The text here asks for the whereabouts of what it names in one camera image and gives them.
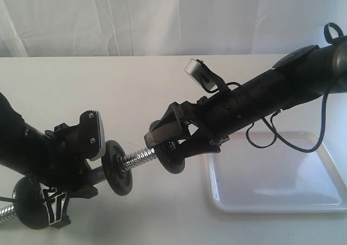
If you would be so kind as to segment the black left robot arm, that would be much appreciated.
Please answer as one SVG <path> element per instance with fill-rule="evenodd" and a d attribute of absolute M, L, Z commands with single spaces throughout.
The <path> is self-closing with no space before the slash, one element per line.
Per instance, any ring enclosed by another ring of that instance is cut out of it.
<path fill-rule="evenodd" d="M 1 221 L 18 218 L 25 226 L 60 229 L 71 223 L 71 198 L 92 198 L 89 162 L 105 153 L 105 134 L 98 111 L 85 111 L 79 123 L 59 124 L 40 132 L 25 122 L 1 96 L 1 165 L 22 178 L 1 209 Z"/>

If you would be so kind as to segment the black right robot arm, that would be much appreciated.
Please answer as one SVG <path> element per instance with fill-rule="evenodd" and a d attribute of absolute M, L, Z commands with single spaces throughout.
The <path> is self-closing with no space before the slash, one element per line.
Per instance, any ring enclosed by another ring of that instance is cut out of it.
<path fill-rule="evenodd" d="M 300 48 L 235 88 L 199 59 L 186 71 L 210 97 L 170 104 L 144 137 L 147 147 L 162 152 L 173 144 L 170 154 L 183 158 L 219 152 L 230 135 L 278 110 L 346 92 L 346 37 Z"/>

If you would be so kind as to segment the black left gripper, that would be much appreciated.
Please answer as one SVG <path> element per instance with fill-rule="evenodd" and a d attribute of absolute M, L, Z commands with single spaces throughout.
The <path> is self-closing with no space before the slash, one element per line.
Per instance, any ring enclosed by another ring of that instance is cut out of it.
<path fill-rule="evenodd" d="M 61 229 L 71 224 L 67 215 L 69 195 L 90 199 L 98 194 L 89 178 L 92 169 L 81 154 L 79 124 L 59 124 L 44 133 L 30 132 L 29 179 L 39 182 L 40 196 L 48 215 L 48 226 Z"/>

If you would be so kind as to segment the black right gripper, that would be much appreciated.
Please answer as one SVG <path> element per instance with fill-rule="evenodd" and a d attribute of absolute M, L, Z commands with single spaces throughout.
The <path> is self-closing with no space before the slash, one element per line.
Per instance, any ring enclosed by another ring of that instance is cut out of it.
<path fill-rule="evenodd" d="M 154 121 L 144 135 L 147 148 L 167 141 L 178 141 L 175 154 L 180 158 L 219 153 L 220 146 L 232 133 L 244 128 L 244 92 L 227 90 L 196 103 L 173 102 L 160 120 Z"/>

